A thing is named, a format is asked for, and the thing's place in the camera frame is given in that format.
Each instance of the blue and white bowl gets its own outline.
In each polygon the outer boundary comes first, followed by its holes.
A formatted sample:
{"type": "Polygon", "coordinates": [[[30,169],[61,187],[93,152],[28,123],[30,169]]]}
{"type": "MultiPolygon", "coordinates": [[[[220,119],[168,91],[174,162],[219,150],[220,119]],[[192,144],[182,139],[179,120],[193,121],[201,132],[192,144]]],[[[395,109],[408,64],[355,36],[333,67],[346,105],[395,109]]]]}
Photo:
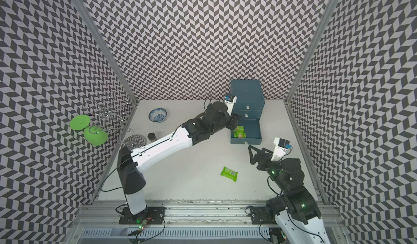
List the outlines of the blue and white bowl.
{"type": "Polygon", "coordinates": [[[149,120],[151,120],[154,123],[164,122],[165,117],[166,117],[166,110],[163,108],[154,109],[149,113],[149,120]]]}

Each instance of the metal post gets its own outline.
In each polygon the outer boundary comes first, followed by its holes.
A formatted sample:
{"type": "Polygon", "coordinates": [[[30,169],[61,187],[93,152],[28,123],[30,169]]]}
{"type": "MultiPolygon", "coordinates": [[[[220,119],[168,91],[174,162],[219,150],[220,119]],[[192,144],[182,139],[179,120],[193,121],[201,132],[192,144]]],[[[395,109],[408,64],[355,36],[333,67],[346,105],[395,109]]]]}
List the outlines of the metal post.
{"type": "Polygon", "coordinates": [[[321,37],[323,36],[324,31],[327,28],[327,24],[329,23],[331,16],[333,15],[333,12],[337,8],[338,3],[339,0],[329,0],[329,3],[324,9],[323,17],[321,18],[319,25],[317,26],[316,32],[314,33],[313,38],[311,39],[310,46],[307,48],[307,52],[301,63],[300,69],[297,71],[297,74],[295,75],[294,82],[292,83],[289,89],[287,98],[285,99],[285,103],[289,103],[292,97],[294,96],[295,92],[297,91],[297,88],[304,77],[307,67],[310,64],[311,58],[313,57],[316,48],[319,45],[321,37]]]}
{"type": "Polygon", "coordinates": [[[132,110],[132,113],[131,113],[131,114],[128,116],[128,118],[127,118],[127,121],[126,121],[125,126],[123,127],[123,130],[120,132],[120,137],[119,137],[119,140],[117,141],[117,144],[116,144],[116,146],[115,146],[115,148],[114,148],[115,150],[114,150],[114,152],[110,155],[110,158],[109,158],[109,160],[108,160],[107,166],[106,166],[106,168],[104,169],[103,175],[101,176],[100,181],[98,182],[96,189],[94,190],[93,196],[92,196],[92,198],[91,198],[91,200],[90,200],[90,203],[89,203],[89,204],[93,204],[93,202],[94,202],[94,200],[96,199],[96,197],[97,197],[98,193],[100,192],[100,189],[101,189],[102,184],[104,183],[104,179],[105,179],[105,178],[107,177],[107,175],[110,173],[110,169],[111,169],[112,163],[114,162],[114,160],[115,160],[115,158],[116,158],[116,156],[117,156],[117,153],[118,153],[118,151],[117,151],[117,150],[118,150],[118,149],[121,147],[121,145],[122,145],[123,138],[125,137],[125,135],[126,135],[126,133],[127,133],[127,130],[128,130],[128,128],[129,128],[130,123],[132,122],[133,116],[135,115],[135,112],[136,112],[136,109],[137,109],[137,108],[138,108],[138,104],[135,104],[135,105],[134,105],[134,108],[133,108],[133,110],[132,110]]]}
{"type": "Polygon", "coordinates": [[[326,192],[324,191],[323,186],[321,185],[321,181],[319,178],[319,175],[317,174],[317,171],[313,164],[313,159],[310,155],[310,152],[307,148],[307,145],[303,139],[302,133],[300,129],[298,128],[297,122],[295,121],[294,115],[291,111],[291,108],[288,104],[285,104],[285,109],[287,110],[289,120],[291,121],[291,125],[294,129],[295,137],[297,138],[298,144],[300,145],[301,153],[304,157],[304,161],[306,162],[307,169],[309,170],[311,180],[313,181],[313,184],[315,184],[319,190],[321,199],[323,200],[323,204],[329,203],[329,198],[327,197],[326,192]]]}

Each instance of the white table surface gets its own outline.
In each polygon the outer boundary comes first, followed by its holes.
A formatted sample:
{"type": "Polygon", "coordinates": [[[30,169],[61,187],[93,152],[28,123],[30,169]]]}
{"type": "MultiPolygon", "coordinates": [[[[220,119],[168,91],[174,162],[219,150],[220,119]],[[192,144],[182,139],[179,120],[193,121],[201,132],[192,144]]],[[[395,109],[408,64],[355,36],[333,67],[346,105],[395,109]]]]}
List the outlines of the white table surface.
{"type": "MultiPolygon", "coordinates": [[[[173,132],[180,124],[203,112],[204,100],[194,101],[140,101],[130,128],[136,134],[145,137],[155,133],[162,138],[173,132]],[[148,114],[155,108],[164,108],[168,115],[162,123],[153,123],[148,114]]],[[[282,100],[266,100],[260,120],[262,143],[255,146],[274,150],[274,138],[280,137],[290,141],[292,152],[287,158],[299,158],[305,174],[304,185],[315,200],[318,200],[301,155],[294,130],[289,121],[282,100]]],[[[258,171],[256,165],[249,162],[247,145],[230,143],[230,130],[223,129],[213,134],[208,140],[192,147],[180,150],[149,168],[143,175],[146,180],[144,188],[147,200],[268,200],[274,193],[268,188],[265,171],[258,171]],[[220,176],[224,166],[238,172],[234,182],[220,176]]],[[[279,192],[279,187],[271,186],[279,192]]],[[[105,182],[103,189],[121,187],[115,171],[105,182]]],[[[111,192],[100,191],[99,200],[123,200],[122,189],[111,192]]]]}

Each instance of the enclosure wall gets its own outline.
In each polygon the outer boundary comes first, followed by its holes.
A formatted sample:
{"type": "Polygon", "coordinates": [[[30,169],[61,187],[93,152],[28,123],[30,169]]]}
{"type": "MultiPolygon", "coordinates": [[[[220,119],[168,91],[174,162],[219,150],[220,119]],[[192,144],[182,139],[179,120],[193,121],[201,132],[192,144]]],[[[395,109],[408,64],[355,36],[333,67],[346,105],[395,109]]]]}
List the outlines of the enclosure wall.
{"type": "Polygon", "coordinates": [[[416,243],[417,0],[340,0],[290,102],[355,243],[416,243]]]}
{"type": "Polygon", "coordinates": [[[329,0],[83,0],[138,99],[284,99],[329,0]]]}
{"type": "Polygon", "coordinates": [[[92,146],[70,119],[126,93],[69,0],[0,0],[0,27],[0,242],[61,241],[117,143],[92,146]]]}

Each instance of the black cable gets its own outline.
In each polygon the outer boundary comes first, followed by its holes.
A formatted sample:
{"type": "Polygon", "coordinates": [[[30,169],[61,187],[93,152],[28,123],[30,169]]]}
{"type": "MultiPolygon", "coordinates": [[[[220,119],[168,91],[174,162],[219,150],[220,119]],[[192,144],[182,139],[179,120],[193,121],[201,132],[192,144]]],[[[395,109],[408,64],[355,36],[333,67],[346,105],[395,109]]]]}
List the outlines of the black cable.
{"type": "Polygon", "coordinates": [[[305,231],[305,230],[301,229],[299,226],[295,225],[295,223],[292,221],[291,217],[289,216],[288,210],[287,210],[287,215],[288,215],[288,219],[293,223],[293,225],[295,227],[297,227],[301,231],[304,231],[305,233],[308,233],[308,234],[311,234],[311,235],[314,235],[314,236],[318,236],[321,239],[321,241],[324,243],[324,240],[322,239],[322,237],[320,235],[305,231]]]}
{"type": "MultiPolygon", "coordinates": [[[[176,129],[175,129],[175,131],[174,131],[174,133],[172,134],[172,136],[170,137],[170,138],[168,138],[168,139],[166,139],[166,140],[164,140],[164,141],[162,141],[162,142],[159,142],[159,143],[157,143],[157,144],[155,144],[155,145],[153,145],[153,146],[151,146],[151,147],[149,147],[149,148],[147,148],[146,150],[144,150],[142,153],[145,153],[147,150],[149,150],[149,149],[151,149],[152,147],[155,147],[155,146],[157,146],[157,145],[159,145],[159,144],[161,144],[161,143],[163,143],[163,142],[166,142],[166,141],[168,141],[168,140],[170,140],[170,139],[172,139],[173,137],[174,137],[174,135],[175,135],[175,133],[177,132],[177,130],[178,130],[178,128],[180,128],[181,127],[181,125],[183,125],[183,123],[182,124],[180,124],[176,129]]],[[[128,160],[130,160],[131,158],[128,158],[128,159],[126,159],[126,160],[124,160],[121,164],[119,164],[116,168],[114,168],[112,171],[111,171],[111,173],[109,173],[108,175],[107,175],[107,177],[104,179],[104,181],[102,182],[102,184],[101,184],[101,187],[100,187],[100,190],[101,191],[104,191],[104,192],[109,192],[109,191],[114,191],[114,190],[117,190],[117,189],[123,189],[122,187],[118,187],[118,188],[114,188],[114,189],[111,189],[111,190],[103,190],[103,185],[104,185],[104,182],[110,177],[110,175],[115,171],[115,170],[117,170],[117,168],[119,168],[122,164],[124,164],[125,162],[127,162],[128,160]]]]}
{"type": "Polygon", "coordinates": [[[278,194],[276,191],[274,191],[274,189],[272,189],[271,185],[269,185],[269,178],[271,178],[271,177],[268,176],[268,178],[266,179],[266,182],[268,184],[269,189],[271,189],[271,191],[273,191],[276,195],[281,195],[281,194],[278,194]]]}
{"type": "Polygon", "coordinates": [[[114,188],[114,189],[111,189],[111,190],[103,190],[103,189],[101,189],[101,191],[109,192],[109,191],[114,191],[114,190],[117,190],[117,189],[123,189],[123,188],[122,187],[117,187],[117,188],[114,188]]]}
{"type": "Polygon", "coordinates": [[[289,155],[289,154],[291,153],[291,151],[292,151],[292,148],[290,148],[290,149],[289,149],[289,152],[288,152],[288,153],[286,153],[285,155],[289,155]]]}
{"type": "Polygon", "coordinates": [[[150,240],[150,239],[153,239],[153,238],[155,238],[155,237],[157,237],[157,236],[159,236],[164,230],[165,230],[165,220],[164,219],[162,219],[163,221],[164,221],[164,228],[157,234],[157,235],[155,235],[155,236],[153,236],[153,237],[151,237],[151,238],[148,238],[148,239],[145,239],[144,241],[142,241],[142,242],[140,242],[140,243],[143,243],[143,242],[145,242],[145,241],[147,241],[147,240],[150,240]]]}
{"type": "Polygon", "coordinates": [[[205,112],[207,111],[207,109],[206,109],[206,102],[207,102],[207,99],[204,100],[204,103],[203,103],[203,107],[204,107],[204,111],[205,112]]]}
{"type": "Polygon", "coordinates": [[[246,212],[246,210],[247,210],[248,208],[251,208],[251,207],[253,207],[253,206],[248,205],[248,206],[246,206],[246,207],[245,207],[245,213],[246,213],[247,215],[250,215],[250,214],[249,214],[249,213],[247,213],[247,212],[246,212]]]}
{"type": "Polygon", "coordinates": [[[120,206],[118,206],[117,208],[116,208],[116,212],[118,213],[118,214],[121,214],[121,215],[123,215],[123,213],[121,213],[120,211],[118,211],[117,209],[118,208],[120,208],[120,207],[122,207],[122,206],[127,206],[127,204],[122,204],[122,205],[120,205],[120,206]]]}
{"type": "Polygon", "coordinates": [[[263,235],[262,235],[262,233],[261,233],[261,226],[262,226],[262,224],[267,223],[267,222],[269,222],[269,221],[264,221],[264,222],[261,222],[261,224],[259,225],[259,235],[260,235],[260,236],[261,236],[264,240],[266,240],[266,241],[268,241],[268,242],[273,243],[272,241],[267,240],[266,238],[264,238],[264,237],[263,237],[263,235]]]}
{"type": "Polygon", "coordinates": [[[131,158],[127,158],[126,160],[124,160],[121,164],[119,164],[119,165],[117,165],[117,167],[116,168],[114,168],[112,171],[111,171],[111,173],[109,173],[108,175],[107,175],[107,177],[103,180],[103,182],[101,183],[101,187],[100,187],[100,190],[101,191],[104,191],[104,192],[108,192],[108,191],[113,191],[113,190],[116,190],[116,189],[120,189],[120,188],[122,188],[122,187],[119,187],[119,188],[114,188],[114,189],[111,189],[111,190],[103,190],[103,185],[104,185],[104,182],[110,177],[110,175],[115,171],[115,170],[117,170],[117,168],[119,168],[122,164],[124,164],[124,163],[126,163],[128,160],[130,160],[131,158]]]}
{"type": "Polygon", "coordinates": [[[183,123],[182,124],[180,124],[176,129],[175,129],[175,131],[174,131],[174,133],[172,134],[172,136],[171,136],[171,139],[174,137],[174,135],[175,135],[175,133],[177,132],[177,130],[178,130],[178,128],[180,128],[181,127],[181,125],[183,125],[183,123]]]}

